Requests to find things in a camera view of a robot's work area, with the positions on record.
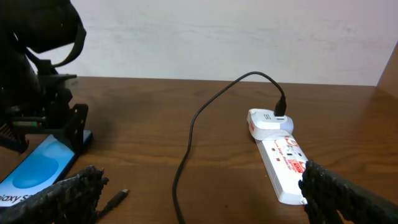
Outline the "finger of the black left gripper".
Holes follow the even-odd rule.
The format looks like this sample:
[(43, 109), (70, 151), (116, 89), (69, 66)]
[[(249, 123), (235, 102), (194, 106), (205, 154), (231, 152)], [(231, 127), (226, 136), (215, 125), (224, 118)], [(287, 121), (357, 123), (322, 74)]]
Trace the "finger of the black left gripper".
[(88, 105), (75, 104), (70, 110), (69, 119), (64, 126), (64, 136), (67, 146), (74, 153), (80, 153), (83, 149), (83, 132), (87, 114)]

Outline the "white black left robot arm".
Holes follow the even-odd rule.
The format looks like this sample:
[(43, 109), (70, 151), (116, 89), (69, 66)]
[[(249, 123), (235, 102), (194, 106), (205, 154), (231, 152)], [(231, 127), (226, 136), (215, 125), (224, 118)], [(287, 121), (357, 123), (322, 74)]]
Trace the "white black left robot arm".
[(51, 134), (78, 154), (88, 106), (75, 104), (57, 68), (83, 50), (86, 30), (70, 0), (1, 1), (1, 146), (24, 152), (28, 134)]

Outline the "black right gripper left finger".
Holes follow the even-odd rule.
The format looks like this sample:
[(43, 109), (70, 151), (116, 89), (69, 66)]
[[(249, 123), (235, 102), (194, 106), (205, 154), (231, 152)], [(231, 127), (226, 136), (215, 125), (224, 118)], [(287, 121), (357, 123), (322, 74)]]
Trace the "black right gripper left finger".
[(88, 166), (3, 210), (1, 224), (95, 223), (108, 182), (103, 169)]

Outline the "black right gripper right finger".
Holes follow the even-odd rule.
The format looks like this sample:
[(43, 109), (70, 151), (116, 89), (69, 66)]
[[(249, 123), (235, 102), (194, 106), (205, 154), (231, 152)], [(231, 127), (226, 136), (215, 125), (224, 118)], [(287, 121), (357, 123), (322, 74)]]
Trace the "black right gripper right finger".
[(313, 160), (305, 163), (298, 186), (306, 199), (304, 210), (315, 223), (397, 224), (397, 204), (342, 177)]

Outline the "blue Samsung smartphone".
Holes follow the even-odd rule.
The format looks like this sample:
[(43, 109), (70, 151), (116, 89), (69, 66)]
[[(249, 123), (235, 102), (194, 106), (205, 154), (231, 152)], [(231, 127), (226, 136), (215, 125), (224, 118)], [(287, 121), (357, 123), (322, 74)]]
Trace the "blue Samsung smartphone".
[(1, 208), (11, 207), (63, 179), (78, 158), (49, 135), (2, 182)]

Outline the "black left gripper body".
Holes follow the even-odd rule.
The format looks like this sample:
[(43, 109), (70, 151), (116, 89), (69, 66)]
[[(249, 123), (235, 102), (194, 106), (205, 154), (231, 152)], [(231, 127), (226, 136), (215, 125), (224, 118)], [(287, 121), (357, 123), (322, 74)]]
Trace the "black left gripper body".
[(28, 134), (51, 134), (73, 152), (78, 151), (78, 105), (66, 82), (76, 75), (33, 76), (22, 82), (1, 82), (1, 146), (24, 152)]

